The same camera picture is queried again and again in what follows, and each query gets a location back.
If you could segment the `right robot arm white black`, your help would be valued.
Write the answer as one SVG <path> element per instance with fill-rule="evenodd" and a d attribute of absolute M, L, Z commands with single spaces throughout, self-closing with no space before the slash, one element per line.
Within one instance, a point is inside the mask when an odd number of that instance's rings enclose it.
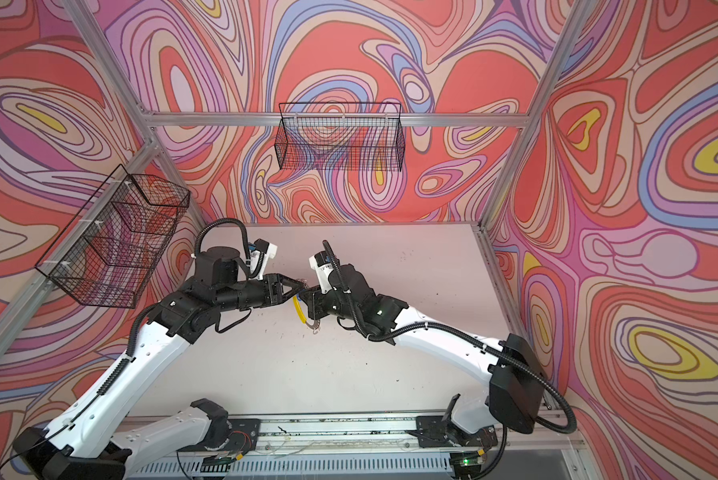
<path fill-rule="evenodd" d="M 318 284 L 299 297 L 310 319 L 333 317 L 368 342 L 419 350 L 478 382 L 475 392 L 455 394 L 440 418 L 418 419 L 412 434 L 422 446 L 487 451 L 501 446 L 510 432 L 530 435 L 537 426 L 563 435 L 577 431 L 573 408 L 523 337 L 500 340 L 468 333 L 378 294 L 353 265 L 340 262 L 329 243 L 309 263 Z"/>

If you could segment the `large keyring with yellow sleeve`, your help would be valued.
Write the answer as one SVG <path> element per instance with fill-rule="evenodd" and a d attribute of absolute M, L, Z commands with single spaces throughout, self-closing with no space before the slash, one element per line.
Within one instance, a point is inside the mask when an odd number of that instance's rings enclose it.
<path fill-rule="evenodd" d="M 293 298 L 293 304 L 301 323 L 309 328 L 314 335 L 317 335 L 321 330 L 321 321 L 310 319 L 306 315 L 306 305 L 299 296 Z"/>

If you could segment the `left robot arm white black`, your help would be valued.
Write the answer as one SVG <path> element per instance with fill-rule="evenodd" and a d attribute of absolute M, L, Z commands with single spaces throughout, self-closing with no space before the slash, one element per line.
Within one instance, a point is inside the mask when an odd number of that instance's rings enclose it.
<path fill-rule="evenodd" d="M 225 332 L 221 316 L 278 306 L 303 284 L 265 268 L 277 246 L 251 242 L 238 219 L 243 248 L 194 248 L 194 273 L 161 301 L 144 308 L 130 330 L 125 352 L 78 400 L 45 427 L 30 427 L 13 442 L 14 458 L 38 479 L 125 479 L 185 447 L 218 451 L 233 435 L 227 411 L 206 398 L 178 414 L 129 432 L 121 422 L 155 380 L 209 329 Z"/>

